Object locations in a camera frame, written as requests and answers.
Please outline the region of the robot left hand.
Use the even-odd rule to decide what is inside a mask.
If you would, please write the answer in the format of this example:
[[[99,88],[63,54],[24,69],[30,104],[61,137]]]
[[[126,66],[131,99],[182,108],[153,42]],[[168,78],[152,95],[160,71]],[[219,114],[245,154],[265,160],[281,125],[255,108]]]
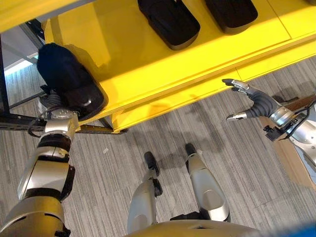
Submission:
[[[56,106],[58,107],[58,106],[63,105],[62,99],[58,95],[56,90],[50,88],[47,85],[42,85],[41,89],[43,90],[44,95],[41,95],[39,97],[39,101],[44,107],[46,107],[47,109],[50,109]]]

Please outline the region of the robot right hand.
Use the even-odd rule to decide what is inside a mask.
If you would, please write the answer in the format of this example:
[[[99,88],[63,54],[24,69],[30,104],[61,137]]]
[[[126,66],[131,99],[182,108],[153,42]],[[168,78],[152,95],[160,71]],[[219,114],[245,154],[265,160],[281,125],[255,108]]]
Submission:
[[[237,91],[247,95],[247,97],[253,102],[253,105],[249,109],[229,115],[226,118],[226,121],[270,117],[281,107],[281,105],[273,97],[245,82],[237,79],[223,79],[222,82],[227,86],[231,86],[232,91]]]

